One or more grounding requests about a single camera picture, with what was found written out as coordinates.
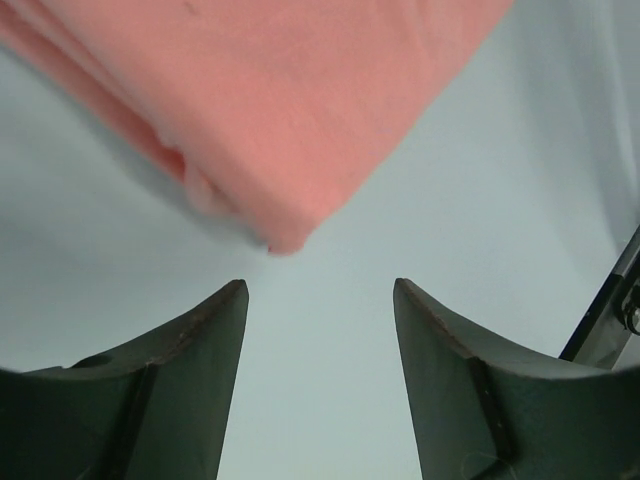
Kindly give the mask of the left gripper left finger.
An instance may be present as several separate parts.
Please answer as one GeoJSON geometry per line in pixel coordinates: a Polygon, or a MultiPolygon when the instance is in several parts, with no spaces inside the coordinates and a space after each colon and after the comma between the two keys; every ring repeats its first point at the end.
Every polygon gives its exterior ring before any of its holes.
{"type": "Polygon", "coordinates": [[[249,292],[232,280],[177,318],[73,368],[133,378],[94,479],[214,479],[242,349],[249,292]]]}

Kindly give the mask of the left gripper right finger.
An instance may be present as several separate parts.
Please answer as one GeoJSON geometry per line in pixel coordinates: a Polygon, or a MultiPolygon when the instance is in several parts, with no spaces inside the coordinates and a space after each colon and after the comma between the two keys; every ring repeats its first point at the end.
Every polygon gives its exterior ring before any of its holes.
{"type": "Polygon", "coordinates": [[[596,370],[497,335],[408,279],[394,314],[423,478],[614,478],[596,370]]]}

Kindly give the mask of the pink t shirt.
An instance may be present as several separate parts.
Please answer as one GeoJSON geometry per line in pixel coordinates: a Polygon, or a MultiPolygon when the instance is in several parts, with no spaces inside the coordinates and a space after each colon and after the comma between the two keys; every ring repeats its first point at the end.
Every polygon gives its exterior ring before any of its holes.
{"type": "Polygon", "coordinates": [[[506,1],[5,1],[1,42],[185,188],[300,250],[506,1]]]}

